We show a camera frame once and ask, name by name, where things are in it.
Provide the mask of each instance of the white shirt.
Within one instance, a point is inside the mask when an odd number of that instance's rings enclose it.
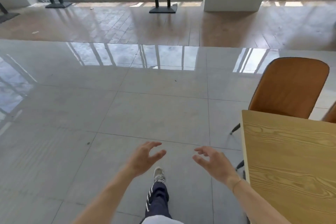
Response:
[[[172,220],[163,215],[154,215],[145,218],[142,224],[183,224],[178,220]]]

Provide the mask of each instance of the dark blue pants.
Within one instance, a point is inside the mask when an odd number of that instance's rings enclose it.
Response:
[[[171,218],[168,211],[168,201],[169,195],[166,185],[162,182],[154,183],[147,196],[145,218],[154,215]]]

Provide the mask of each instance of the chair backrest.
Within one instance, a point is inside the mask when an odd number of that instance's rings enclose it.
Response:
[[[328,112],[322,118],[322,121],[336,123],[336,102],[330,107]]]
[[[329,74],[316,59],[278,58],[265,69],[249,110],[308,119]]]

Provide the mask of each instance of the wooden floor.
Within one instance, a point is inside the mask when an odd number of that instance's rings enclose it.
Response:
[[[0,38],[336,51],[335,1],[267,1],[256,13],[208,13],[202,3],[191,2],[180,3],[176,14],[149,14],[152,5],[36,5],[0,24]]]

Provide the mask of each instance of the white sneaker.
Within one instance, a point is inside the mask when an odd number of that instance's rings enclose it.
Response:
[[[161,167],[157,167],[154,170],[154,183],[155,182],[162,182],[163,184],[166,184],[165,172]]]

